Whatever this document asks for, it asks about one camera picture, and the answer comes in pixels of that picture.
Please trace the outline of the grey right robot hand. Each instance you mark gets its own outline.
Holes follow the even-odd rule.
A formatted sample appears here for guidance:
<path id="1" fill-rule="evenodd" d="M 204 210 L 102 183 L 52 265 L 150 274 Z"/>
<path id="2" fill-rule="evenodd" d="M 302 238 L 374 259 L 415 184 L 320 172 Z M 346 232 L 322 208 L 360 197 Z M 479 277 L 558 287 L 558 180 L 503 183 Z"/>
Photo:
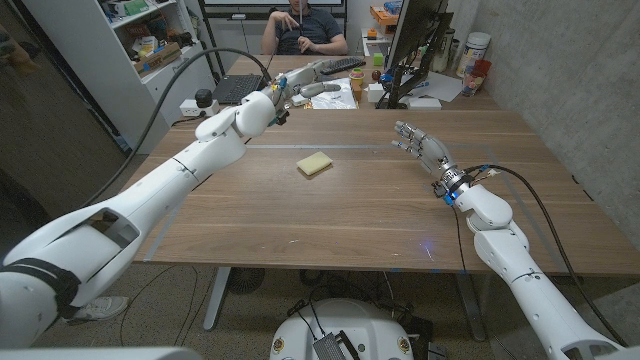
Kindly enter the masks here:
<path id="1" fill-rule="evenodd" d="M 394 129 L 402 140 L 393 140 L 392 145 L 420 160 L 432 176 L 440 179 L 446 171 L 457 167 L 448 148 L 437 138 L 402 121 L 397 121 Z"/>

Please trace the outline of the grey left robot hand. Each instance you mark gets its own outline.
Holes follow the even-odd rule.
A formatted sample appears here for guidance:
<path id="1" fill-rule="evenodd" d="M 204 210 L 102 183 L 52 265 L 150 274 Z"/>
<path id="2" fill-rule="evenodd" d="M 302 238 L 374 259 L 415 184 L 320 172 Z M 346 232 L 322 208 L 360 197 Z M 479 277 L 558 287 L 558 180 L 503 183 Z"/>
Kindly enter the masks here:
<path id="1" fill-rule="evenodd" d="M 332 64 L 331 60 L 316 60 L 303 67 L 294 69 L 276 77 L 272 102 L 276 109 L 284 107 L 284 103 L 296 95 L 312 98 L 323 92 L 336 92 L 339 84 L 324 83 L 318 80 L 321 71 Z"/>

